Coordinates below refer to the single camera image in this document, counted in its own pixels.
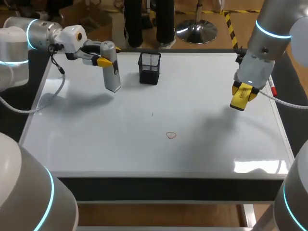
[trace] shoe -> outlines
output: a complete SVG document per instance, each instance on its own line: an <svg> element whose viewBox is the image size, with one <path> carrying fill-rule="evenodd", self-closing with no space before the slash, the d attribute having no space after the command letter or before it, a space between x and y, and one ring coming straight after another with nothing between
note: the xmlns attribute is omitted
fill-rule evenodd
<svg viewBox="0 0 308 231"><path fill-rule="evenodd" d="M177 41L177 35L174 31L174 40L170 43L160 43L159 48L160 49L171 49L171 47L176 43L176 41Z"/></svg>
<svg viewBox="0 0 308 231"><path fill-rule="evenodd" d="M141 47L141 45L140 45L140 46L138 46L138 47L131 47L131 46L129 45L129 43L127 42L127 40L126 40L126 48L131 48L131 49L141 49L142 47Z"/></svg>

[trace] black cable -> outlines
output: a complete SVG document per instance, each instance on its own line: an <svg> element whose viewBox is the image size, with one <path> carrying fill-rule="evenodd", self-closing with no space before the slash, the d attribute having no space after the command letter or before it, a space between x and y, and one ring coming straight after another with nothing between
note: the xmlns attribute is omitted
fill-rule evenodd
<svg viewBox="0 0 308 231"><path fill-rule="evenodd" d="M63 68L57 63L57 61L54 59L54 57L53 57L53 55L55 55L56 53L58 53L58 48L57 48L57 46L56 45L54 45L54 44L50 44L49 46L48 46L48 54L49 54L49 56L50 56L50 58L51 58L51 63L52 64L54 64L57 68L58 68L58 70L60 71L60 73L62 74L62 75L64 75L65 74L65 71L63 70Z"/></svg>

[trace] red ink mark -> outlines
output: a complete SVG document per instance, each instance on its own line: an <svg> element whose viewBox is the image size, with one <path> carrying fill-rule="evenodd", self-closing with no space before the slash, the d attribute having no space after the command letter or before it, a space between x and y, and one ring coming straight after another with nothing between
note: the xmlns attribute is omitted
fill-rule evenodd
<svg viewBox="0 0 308 231"><path fill-rule="evenodd" d="M174 139L176 138L177 134L175 132L167 132L166 133L166 136L169 138L169 139Z"/></svg>

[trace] person's leg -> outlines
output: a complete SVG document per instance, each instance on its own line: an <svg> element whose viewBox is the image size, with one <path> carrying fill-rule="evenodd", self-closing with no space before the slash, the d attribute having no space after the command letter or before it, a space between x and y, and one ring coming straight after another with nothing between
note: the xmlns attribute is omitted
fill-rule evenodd
<svg viewBox="0 0 308 231"><path fill-rule="evenodd" d="M156 38L159 43L174 41L174 0L156 0Z"/></svg>
<svg viewBox="0 0 308 231"><path fill-rule="evenodd" d="M142 0L124 1L124 36L128 44L134 48L141 46L143 43L141 5Z"/></svg>

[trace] black mesh pen holder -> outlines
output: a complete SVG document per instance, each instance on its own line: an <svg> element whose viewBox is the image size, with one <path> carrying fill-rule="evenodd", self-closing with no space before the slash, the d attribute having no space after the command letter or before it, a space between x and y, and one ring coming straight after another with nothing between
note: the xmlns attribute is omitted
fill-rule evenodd
<svg viewBox="0 0 308 231"><path fill-rule="evenodd" d="M156 85L159 78L160 53L141 53L138 61L139 82Z"/></svg>

